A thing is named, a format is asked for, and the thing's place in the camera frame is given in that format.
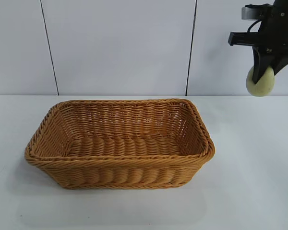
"wicker basket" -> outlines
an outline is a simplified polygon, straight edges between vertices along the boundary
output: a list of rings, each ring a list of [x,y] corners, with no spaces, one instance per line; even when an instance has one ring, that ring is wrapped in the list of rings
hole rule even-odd
[[[64,188],[171,188],[214,152],[188,100],[80,100],[49,110],[25,158]]]

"rectangular basket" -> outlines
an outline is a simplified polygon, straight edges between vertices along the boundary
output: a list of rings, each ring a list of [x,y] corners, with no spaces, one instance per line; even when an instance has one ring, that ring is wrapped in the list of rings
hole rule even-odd
[[[64,188],[171,188],[214,153],[188,100],[78,100],[49,110],[25,159]]]

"white tabletop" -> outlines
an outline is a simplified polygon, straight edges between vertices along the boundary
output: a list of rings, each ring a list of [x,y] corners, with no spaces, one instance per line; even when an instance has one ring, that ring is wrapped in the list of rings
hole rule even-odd
[[[288,97],[187,97],[216,154],[180,188],[66,190],[24,160],[54,104],[144,98],[0,96],[0,230],[288,230]]]

